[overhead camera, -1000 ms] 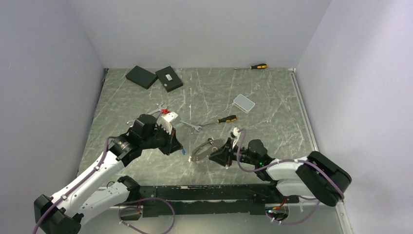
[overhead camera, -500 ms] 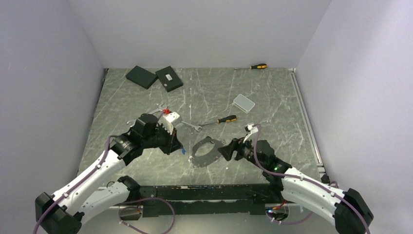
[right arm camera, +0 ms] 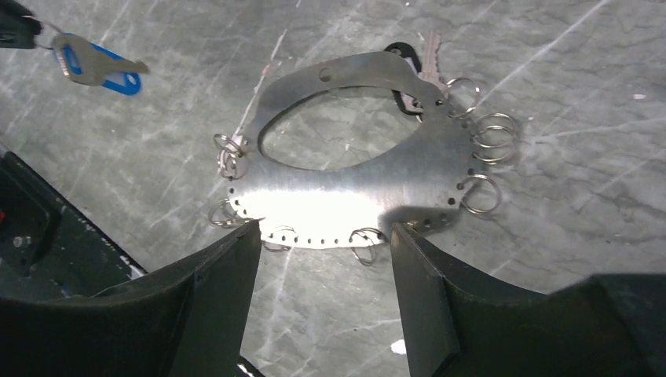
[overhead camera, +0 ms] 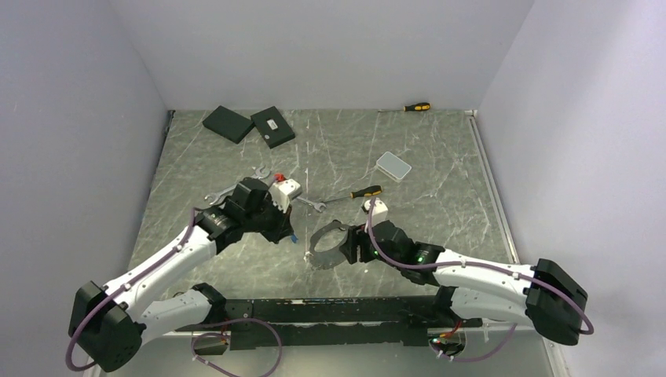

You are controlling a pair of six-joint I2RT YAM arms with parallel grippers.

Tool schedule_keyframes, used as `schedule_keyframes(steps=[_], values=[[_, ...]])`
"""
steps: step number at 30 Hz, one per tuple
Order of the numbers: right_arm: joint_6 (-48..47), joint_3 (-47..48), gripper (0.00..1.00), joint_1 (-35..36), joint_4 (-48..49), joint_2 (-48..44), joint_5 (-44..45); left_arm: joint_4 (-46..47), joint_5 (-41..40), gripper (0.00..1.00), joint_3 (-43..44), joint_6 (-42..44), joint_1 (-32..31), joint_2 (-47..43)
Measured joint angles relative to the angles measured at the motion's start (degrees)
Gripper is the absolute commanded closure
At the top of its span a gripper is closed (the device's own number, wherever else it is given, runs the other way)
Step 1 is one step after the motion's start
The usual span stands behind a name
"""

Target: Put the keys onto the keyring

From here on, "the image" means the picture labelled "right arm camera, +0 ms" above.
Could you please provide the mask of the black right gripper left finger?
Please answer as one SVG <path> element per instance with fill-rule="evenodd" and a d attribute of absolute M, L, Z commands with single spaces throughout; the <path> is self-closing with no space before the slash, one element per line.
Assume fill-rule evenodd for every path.
<path fill-rule="evenodd" d="M 1 301 L 4 376 L 252 376 L 240 353 L 257 221 L 92 296 Z"/>

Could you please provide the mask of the metal arc keyring plate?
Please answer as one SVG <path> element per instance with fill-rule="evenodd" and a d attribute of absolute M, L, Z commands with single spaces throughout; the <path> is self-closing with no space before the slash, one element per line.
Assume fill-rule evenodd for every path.
<path fill-rule="evenodd" d="M 491 144 L 481 138 L 499 131 L 504 158 L 513 156 L 517 125 L 508 114 L 473 118 L 450 92 L 454 80 L 440 82 L 436 68 L 415 73 L 388 51 L 328 60 L 277 79 L 258 99 L 254 118 L 232 136 L 214 135 L 218 171 L 229 186 L 208 212 L 209 222 L 232 228 L 259 223 L 262 239 L 284 249 L 374 247 L 388 240 L 396 223 L 431 230 L 460 210 L 487 215 L 468 201 L 476 181 L 490 182 L 483 156 Z M 266 131 L 291 109 L 333 90 L 371 87 L 397 91 L 421 105 L 419 125 L 387 151 L 348 167 L 305 169 L 269 156 Z"/>

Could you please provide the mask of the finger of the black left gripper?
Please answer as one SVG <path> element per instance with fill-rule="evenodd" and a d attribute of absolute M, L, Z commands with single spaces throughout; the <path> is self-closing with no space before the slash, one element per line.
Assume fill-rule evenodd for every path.
<path fill-rule="evenodd" d="M 1 48 L 34 49 L 41 23 L 32 11 L 13 0 L 1 0 Z"/>

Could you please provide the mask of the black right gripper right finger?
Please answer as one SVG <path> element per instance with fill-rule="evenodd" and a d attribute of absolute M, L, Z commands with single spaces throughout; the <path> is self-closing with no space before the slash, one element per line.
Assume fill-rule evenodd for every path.
<path fill-rule="evenodd" d="M 662 376 L 665 276 L 591 275 L 549 294 L 499 280 L 396 224 L 412 376 Z"/>

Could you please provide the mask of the black key fob with keys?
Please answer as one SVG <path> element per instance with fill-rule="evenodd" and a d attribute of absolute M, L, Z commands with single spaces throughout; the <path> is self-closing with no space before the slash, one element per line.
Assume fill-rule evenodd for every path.
<path fill-rule="evenodd" d="M 447 97 L 448 87 L 442 81 L 437 64 L 437 52 L 440 46 L 441 36 L 436 31 L 430 30 L 425 38 L 422 59 L 419 58 L 415 48 L 406 42 L 391 43 L 384 51 L 401 57 L 419 79 L 434 84 Z M 423 113 L 420 103 L 414 97 L 396 90 L 393 90 L 392 94 L 399 110 L 404 114 L 420 116 Z"/>

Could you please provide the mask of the blue key tag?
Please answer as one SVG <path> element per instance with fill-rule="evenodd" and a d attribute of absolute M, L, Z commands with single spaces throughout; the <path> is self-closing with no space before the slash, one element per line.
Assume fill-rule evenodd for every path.
<path fill-rule="evenodd" d="M 87 39 L 60 33 L 51 49 L 65 78 L 84 86 L 100 86 L 125 96 L 141 91 L 141 76 L 150 72 L 139 60 L 128 60 Z"/>

